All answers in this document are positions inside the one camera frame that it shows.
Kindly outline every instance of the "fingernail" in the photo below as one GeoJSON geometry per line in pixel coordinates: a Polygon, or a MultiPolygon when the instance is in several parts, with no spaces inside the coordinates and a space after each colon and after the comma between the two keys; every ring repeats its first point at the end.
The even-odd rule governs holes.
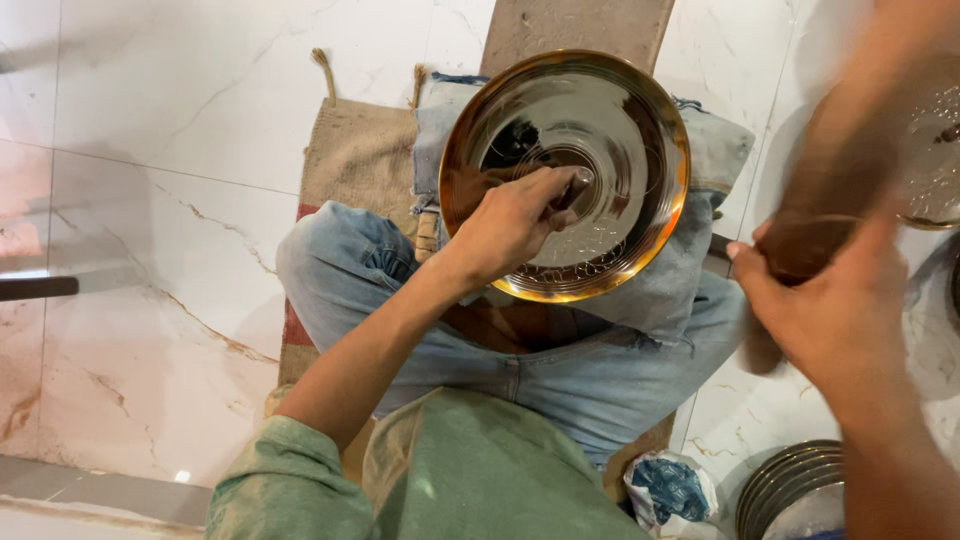
{"type": "Polygon", "coordinates": [[[727,244],[727,257],[729,257],[730,260],[734,260],[736,258],[736,254],[740,253],[742,249],[743,244],[740,242],[731,242],[727,244]]]}

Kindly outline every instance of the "metal plate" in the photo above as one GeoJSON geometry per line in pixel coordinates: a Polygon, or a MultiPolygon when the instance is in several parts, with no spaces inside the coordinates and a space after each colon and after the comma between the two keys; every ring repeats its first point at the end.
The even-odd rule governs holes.
{"type": "Polygon", "coordinates": [[[810,469],[791,475],[783,482],[764,504],[757,510],[756,518],[748,525],[751,527],[749,538],[759,540],[770,524],[790,504],[798,501],[806,493],[825,485],[836,483],[843,478],[843,461],[822,463],[810,469]]]}
{"type": "Polygon", "coordinates": [[[811,474],[813,478],[816,478],[817,470],[825,465],[840,464],[842,463],[842,459],[843,456],[841,454],[826,454],[823,451],[813,450],[798,456],[795,460],[784,462],[776,467],[767,480],[756,486],[755,494],[746,505],[741,523],[742,530],[746,533],[745,538],[755,538],[752,530],[757,527],[765,509],[769,508],[769,505],[775,502],[776,497],[784,486],[794,485],[792,482],[798,481],[797,479],[811,478],[811,476],[807,474],[810,471],[814,471],[814,473],[811,474]]]}
{"type": "Polygon", "coordinates": [[[737,503],[736,514],[734,516],[734,527],[737,537],[744,538],[744,536],[742,536],[743,521],[747,515],[747,509],[753,503],[758,487],[768,483],[772,475],[777,474],[782,468],[788,467],[790,463],[801,460],[808,455],[841,453],[842,450],[838,441],[816,439],[787,447],[764,461],[763,464],[747,478],[743,489],[740,491],[740,499],[737,503]]]}
{"type": "Polygon", "coordinates": [[[583,300],[660,251],[680,218],[689,164],[683,120],[651,77],[610,55],[556,51],[494,77],[464,108],[441,160],[441,214],[455,236],[500,181],[544,165],[590,169],[596,182],[572,206],[577,222],[494,283],[526,300],[583,300]]]}
{"type": "Polygon", "coordinates": [[[777,516],[762,540],[789,540],[844,527],[844,482],[836,482],[803,495],[777,516]]]}

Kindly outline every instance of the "green shirt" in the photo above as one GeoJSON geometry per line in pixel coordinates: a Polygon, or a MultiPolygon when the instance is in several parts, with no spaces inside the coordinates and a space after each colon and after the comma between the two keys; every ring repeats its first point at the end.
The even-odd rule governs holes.
{"type": "Polygon", "coordinates": [[[537,413],[439,388],[378,423],[364,490],[337,447],[273,416],[213,492],[209,538],[639,538],[583,451],[537,413]]]}

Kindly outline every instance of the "sleeve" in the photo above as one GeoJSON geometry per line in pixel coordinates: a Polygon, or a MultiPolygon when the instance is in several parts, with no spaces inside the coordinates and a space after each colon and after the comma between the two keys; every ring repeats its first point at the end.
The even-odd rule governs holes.
{"type": "Polygon", "coordinates": [[[267,419],[220,479],[207,538],[373,537],[373,512],[344,478],[329,437],[285,416],[267,419]]]}

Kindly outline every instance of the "knee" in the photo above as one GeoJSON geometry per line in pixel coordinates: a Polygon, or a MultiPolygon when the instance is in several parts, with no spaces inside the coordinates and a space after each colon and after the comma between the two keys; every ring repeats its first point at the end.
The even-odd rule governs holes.
{"type": "Polygon", "coordinates": [[[354,271],[371,254],[383,250],[413,256],[409,240],[389,219],[327,201],[316,213],[304,216],[280,242],[276,270],[286,286],[297,276],[332,268],[354,271]]]}
{"type": "Polygon", "coordinates": [[[282,282],[298,274],[305,264],[318,260],[332,261],[339,239],[351,237],[357,216],[351,209],[335,201],[327,201],[316,212],[305,215],[283,237],[276,248],[276,272],[282,282]]]}

